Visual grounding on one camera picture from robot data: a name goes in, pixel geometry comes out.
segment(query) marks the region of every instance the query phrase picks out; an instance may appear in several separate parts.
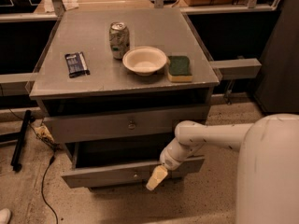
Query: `can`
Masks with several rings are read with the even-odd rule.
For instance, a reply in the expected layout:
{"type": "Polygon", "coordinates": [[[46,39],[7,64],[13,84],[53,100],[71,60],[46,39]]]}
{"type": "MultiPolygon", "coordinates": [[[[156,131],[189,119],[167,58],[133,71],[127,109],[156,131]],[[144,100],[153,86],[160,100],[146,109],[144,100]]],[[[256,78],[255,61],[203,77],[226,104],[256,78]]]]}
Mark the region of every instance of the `can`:
{"type": "Polygon", "coordinates": [[[122,59],[130,49],[130,33],[127,26],[121,22],[112,22],[109,29],[110,47],[115,59],[122,59]]]}

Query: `sponge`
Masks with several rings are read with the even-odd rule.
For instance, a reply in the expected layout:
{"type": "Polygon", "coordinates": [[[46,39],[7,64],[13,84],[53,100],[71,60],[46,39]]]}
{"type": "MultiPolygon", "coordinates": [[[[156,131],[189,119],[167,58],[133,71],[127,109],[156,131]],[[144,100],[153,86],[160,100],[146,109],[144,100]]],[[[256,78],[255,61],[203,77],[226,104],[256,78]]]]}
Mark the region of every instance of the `sponge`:
{"type": "Polygon", "coordinates": [[[171,82],[192,82],[190,61],[187,56],[169,56],[168,79],[171,82]]]}

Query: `open drawer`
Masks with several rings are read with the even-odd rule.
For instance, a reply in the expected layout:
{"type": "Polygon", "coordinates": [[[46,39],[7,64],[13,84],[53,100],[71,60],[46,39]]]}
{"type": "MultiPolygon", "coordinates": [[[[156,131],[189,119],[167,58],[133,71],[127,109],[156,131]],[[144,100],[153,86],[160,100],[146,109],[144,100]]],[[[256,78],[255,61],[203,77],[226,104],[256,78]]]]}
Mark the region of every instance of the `open drawer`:
{"type": "MultiPolygon", "coordinates": [[[[70,188],[97,188],[147,182],[171,133],[68,144],[72,170],[62,177],[70,188]]],[[[191,157],[167,178],[199,172],[203,156],[191,157]]]]}

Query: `cabinet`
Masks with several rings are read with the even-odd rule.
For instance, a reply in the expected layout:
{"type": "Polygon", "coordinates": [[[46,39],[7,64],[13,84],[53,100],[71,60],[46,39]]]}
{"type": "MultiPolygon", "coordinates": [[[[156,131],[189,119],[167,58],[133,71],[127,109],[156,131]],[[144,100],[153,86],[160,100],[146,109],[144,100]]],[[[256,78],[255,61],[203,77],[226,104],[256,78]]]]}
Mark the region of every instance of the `cabinet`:
{"type": "MultiPolygon", "coordinates": [[[[66,11],[30,97],[47,114],[45,123],[64,144],[73,169],[70,188],[103,187],[147,180],[180,120],[206,119],[219,81],[178,8],[66,11]],[[131,48],[152,46],[167,56],[187,55],[193,81],[171,83],[162,69],[149,77],[113,59],[108,30],[123,21],[131,48]],[[68,77],[66,53],[83,51],[91,74],[68,77]]],[[[169,177],[200,169],[189,159],[169,177]]]]}

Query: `white bowl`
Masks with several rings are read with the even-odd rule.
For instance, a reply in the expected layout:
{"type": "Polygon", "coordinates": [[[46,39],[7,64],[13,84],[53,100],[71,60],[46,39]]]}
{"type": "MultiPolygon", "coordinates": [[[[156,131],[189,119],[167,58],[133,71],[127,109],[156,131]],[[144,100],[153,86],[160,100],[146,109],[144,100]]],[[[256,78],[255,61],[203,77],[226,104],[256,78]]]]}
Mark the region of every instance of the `white bowl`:
{"type": "Polygon", "coordinates": [[[125,67],[138,75],[149,76],[165,66],[167,57],[160,49],[137,47],[126,52],[122,62],[125,67]]]}

